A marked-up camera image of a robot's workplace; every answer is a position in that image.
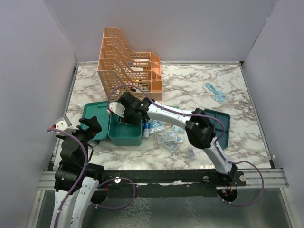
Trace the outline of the white blue bandage roll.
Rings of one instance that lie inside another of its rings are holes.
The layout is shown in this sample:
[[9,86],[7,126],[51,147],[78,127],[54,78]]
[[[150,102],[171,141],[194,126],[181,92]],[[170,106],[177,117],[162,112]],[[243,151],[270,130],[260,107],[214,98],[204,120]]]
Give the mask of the white blue bandage roll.
[[150,124],[146,123],[143,128],[143,137],[148,138],[150,135]]

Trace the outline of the clear blue gauze packet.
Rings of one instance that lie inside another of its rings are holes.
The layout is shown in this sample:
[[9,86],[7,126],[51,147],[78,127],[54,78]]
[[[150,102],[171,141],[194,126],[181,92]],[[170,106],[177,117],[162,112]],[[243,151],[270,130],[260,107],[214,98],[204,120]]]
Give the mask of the clear blue gauze packet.
[[149,134],[153,134],[165,130],[163,122],[160,120],[149,120],[148,124],[149,124]]

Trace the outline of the teal plastic medicine box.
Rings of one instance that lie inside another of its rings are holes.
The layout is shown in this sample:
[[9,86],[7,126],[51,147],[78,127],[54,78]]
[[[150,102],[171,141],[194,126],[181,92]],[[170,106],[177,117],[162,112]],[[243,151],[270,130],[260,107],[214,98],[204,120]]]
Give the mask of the teal plastic medicine box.
[[102,131],[93,140],[99,143],[101,140],[110,138],[115,146],[139,146],[142,143],[143,123],[136,125],[126,124],[119,121],[119,116],[110,115],[107,111],[107,102],[101,101],[88,103],[84,106],[83,118],[97,117]]

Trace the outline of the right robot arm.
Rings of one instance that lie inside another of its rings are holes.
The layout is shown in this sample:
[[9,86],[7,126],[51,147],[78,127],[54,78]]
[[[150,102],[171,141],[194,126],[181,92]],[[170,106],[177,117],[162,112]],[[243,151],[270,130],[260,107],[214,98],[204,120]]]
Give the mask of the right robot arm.
[[202,149],[215,166],[219,182],[228,186],[235,181],[237,166],[228,161],[218,143],[214,125],[204,111],[179,110],[162,105],[152,99],[139,100],[129,92],[125,92],[118,103],[123,106],[121,121],[137,124],[140,121],[160,120],[178,126],[186,131],[189,143]]

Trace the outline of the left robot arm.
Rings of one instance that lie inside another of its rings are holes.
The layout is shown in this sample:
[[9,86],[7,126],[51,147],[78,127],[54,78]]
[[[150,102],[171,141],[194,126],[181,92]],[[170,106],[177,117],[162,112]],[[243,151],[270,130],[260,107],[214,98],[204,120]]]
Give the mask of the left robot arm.
[[63,116],[48,130],[62,140],[61,162],[55,173],[52,228],[80,228],[95,189],[105,181],[103,166],[91,164],[88,155],[88,142],[102,127],[96,116],[79,122],[87,128],[72,126],[69,118]]

